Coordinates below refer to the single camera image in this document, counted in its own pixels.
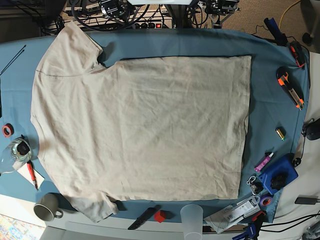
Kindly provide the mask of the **beige T-shirt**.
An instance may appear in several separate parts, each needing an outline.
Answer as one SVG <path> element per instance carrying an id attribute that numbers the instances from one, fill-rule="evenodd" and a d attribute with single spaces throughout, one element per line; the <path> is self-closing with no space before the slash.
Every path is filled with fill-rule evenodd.
<path id="1" fill-rule="evenodd" d="M 237 199 L 252 58 L 153 57 L 105 67 L 68 23 L 39 62 L 30 120 L 58 191 L 97 223 L 116 201 Z"/>

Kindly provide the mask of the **red cube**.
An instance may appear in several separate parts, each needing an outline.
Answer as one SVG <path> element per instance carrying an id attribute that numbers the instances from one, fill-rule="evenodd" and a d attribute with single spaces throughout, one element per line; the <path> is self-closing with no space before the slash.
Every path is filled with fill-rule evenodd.
<path id="1" fill-rule="evenodd" d="M 163 210 L 159 210 L 154 214 L 154 220 L 158 223 L 162 223 L 166 220 L 166 213 Z"/>

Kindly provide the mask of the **translucent plastic cup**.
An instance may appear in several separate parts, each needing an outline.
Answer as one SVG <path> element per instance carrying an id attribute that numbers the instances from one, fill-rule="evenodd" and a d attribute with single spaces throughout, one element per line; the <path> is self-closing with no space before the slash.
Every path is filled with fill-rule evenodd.
<path id="1" fill-rule="evenodd" d="M 196 204 L 188 204 L 180 210 L 180 217 L 185 240 L 203 238 L 203 209 Z"/>

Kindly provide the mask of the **keyring with carabiner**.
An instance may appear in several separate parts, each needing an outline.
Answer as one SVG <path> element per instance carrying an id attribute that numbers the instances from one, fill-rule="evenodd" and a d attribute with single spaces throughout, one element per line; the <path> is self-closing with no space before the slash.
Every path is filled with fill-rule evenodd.
<path id="1" fill-rule="evenodd" d="M 256 179 L 256 176 L 252 175 L 247 181 L 247 185 L 249 185 L 252 194 L 255 196 L 257 196 L 264 190 L 263 185 L 260 182 L 256 181 Z"/>

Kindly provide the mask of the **blue table cloth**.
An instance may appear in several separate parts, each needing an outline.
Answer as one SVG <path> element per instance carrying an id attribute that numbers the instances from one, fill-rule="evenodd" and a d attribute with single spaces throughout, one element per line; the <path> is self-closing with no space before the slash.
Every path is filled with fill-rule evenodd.
<path id="1" fill-rule="evenodd" d="M 264 39 L 233 30 L 160 29 L 90 32 L 103 48 L 99 62 L 106 67 L 122 59 L 168 56 L 252 56 L 249 129 L 243 152 L 239 196 L 249 195 L 247 179 L 265 152 L 274 151 L 277 160 L 296 151 L 307 111 L 297 109 L 280 87 L 276 71 L 289 68 L 290 79 L 308 102 L 310 78 L 307 68 L 298 68 L 290 51 Z M 0 123 L 11 124 L 14 136 L 30 142 L 34 156 L 39 138 L 30 121 L 32 85 L 41 58 L 54 41 L 52 36 L 30 38 L 0 45 L 0 65 L 4 67 L 26 45 L 24 52 L 0 78 Z M 285 129 L 285 140 L 276 128 Z"/>

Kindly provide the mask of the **green yellow battery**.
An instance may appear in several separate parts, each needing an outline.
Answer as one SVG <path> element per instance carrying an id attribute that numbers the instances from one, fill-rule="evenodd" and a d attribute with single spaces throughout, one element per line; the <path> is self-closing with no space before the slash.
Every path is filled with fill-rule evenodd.
<path id="1" fill-rule="evenodd" d="M 277 127 L 275 131 L 282 141 L 286 139 L 286 131 L 283 127 Z"/>

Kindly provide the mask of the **blue case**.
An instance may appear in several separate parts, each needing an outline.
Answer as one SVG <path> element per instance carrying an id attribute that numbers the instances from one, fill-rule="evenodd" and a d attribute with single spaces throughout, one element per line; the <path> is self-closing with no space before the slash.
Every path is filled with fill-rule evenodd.
<path id="1" fill-rule="evenodd" d="M 263 170 L 258 179 L 262 183 L 263 188 L 269 194 L 274 195 L 297 179 L 298 176 L 291 159 L 287 155 L 284 155 Z"/>

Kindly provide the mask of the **orange black utility knife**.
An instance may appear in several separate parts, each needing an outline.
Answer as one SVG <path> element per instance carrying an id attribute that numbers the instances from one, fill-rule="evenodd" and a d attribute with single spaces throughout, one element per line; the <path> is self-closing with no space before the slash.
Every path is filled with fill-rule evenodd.
<path id="1" fill-rule="evenodd" d="M 304 108 L 304 100 L 297 93 L 294 85 L 290 81 L 289 69 L 285 66 L 279 67 L 276 71 L 276 78 L 281 88 L 293 101 L 295 107 L 302 111 Z"/>

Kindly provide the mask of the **red pen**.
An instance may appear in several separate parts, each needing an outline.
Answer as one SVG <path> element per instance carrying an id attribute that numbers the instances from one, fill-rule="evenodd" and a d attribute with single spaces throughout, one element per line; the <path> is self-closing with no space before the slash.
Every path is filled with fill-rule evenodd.
<path id="1" fill-rule="evenodd" d="M 39 189 L 38 189 L 38 184 L 37 184 L 37 179 L 36 179 L 36 176 L 35 176 L 33 164 L 32 164 L 32 162 L 30 160 L 26 164 L 27 164 L 27 169 L 28 169 L 28 172 L 30 174 L 32 183 L 33 183 L 35 189 L 38 191 Z"/>

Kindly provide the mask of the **grey ceramic mug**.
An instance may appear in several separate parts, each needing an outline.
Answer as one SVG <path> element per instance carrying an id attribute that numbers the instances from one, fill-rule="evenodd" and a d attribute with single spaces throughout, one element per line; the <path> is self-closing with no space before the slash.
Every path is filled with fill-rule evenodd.
<path id="1" fill-rule="evenodd" d="M 52 222 L 55 218 L 61 219 L 64 215 L 59 208 L 59 202 L 52 193 L 45 194 L 33 207 L 35 215 L 45 222 Z"/>

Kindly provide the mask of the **clear tape roll with holder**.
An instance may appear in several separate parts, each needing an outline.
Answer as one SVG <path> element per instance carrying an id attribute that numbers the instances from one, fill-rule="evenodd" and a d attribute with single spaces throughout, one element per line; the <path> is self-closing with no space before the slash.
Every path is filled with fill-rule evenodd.
<path id="1" fill-rule="evenodd" d="M 19 170 L 32 158 L 29 143 L 23 138 L 14 139 L 0 155 L 0 174 L 9 174 Z"/>

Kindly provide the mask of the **white paper note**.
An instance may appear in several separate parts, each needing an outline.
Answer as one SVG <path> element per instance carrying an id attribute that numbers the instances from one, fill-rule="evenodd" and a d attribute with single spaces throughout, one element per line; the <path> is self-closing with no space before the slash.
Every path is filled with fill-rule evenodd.
<path id="1" fill-rule="evenodd" d="M 34 169 L 31 162 L 23 165 L 20 169 L 17 170 L 17 172 L 26 180 L 28 180 L 36 188 L 37 191 L 45 180 L 45 178 Z"/>

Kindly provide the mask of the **red tape roll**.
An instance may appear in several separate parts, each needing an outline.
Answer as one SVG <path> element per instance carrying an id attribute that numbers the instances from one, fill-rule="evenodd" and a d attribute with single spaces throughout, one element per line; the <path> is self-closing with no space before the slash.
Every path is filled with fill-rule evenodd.
<path id="1" fill-rule="evenodd" d="M 5 138 L 11 137 L 14 134 L 14 128 L 10 123 L 3 125 L 1 130 Z"/>

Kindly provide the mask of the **black computer mouse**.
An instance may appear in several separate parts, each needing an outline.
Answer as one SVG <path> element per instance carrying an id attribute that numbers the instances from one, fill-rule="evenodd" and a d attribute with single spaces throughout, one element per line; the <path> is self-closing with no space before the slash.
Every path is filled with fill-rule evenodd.
<path id="1" fill-rule="evenodd" d="M 320 138 L 320 122 L 315 121 L 303 126 L 303 136 L 310 141 Z"/>

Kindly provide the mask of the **black phone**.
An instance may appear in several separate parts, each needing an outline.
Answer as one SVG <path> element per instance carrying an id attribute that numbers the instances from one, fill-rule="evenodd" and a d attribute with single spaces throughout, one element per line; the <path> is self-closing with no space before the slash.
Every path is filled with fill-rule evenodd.
<path id="1" fill-rule="evenodd" d="M 296 205 L 315 205 L 319 203 L 317 197 L 297 197 L 295 202 Z"/>

